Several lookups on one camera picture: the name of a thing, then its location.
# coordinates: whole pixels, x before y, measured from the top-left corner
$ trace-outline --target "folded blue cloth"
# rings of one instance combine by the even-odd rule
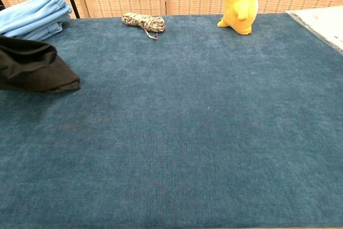
[[[0,34],[44,40],[62,31],[71,12],[65,0],[29,0],[0,11]]]

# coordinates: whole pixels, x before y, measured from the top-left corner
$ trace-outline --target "blue carpet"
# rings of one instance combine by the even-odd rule
[[[72,20],[81,90],[0,92],[0,227],[343,226],[343,57],[287,14]]]

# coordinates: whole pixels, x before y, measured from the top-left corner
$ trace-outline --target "plush toy arm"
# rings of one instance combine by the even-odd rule
[[[244,21],[248,17],[249,4],[245,1],[238,1],[234,4],[234,10],[236,12],[239,21]]]

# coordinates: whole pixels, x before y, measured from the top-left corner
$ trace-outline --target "camouflage rope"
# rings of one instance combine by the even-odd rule
[[[159,32],[166,30],[165,21],[162,17],[152,17],[128,12],[122,16],[122,22],[133,27],[141,27],[144,29],[146,35],[148,35],[150,39],[154,40],[158,38],[157,35]],[[149,32],[155,32],[156,35],[151,36]]]

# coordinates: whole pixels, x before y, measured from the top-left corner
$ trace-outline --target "black cloth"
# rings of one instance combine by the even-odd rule
[[[53,93],[79,89],[78,75],[54,46],[0,35],[0,90]]]

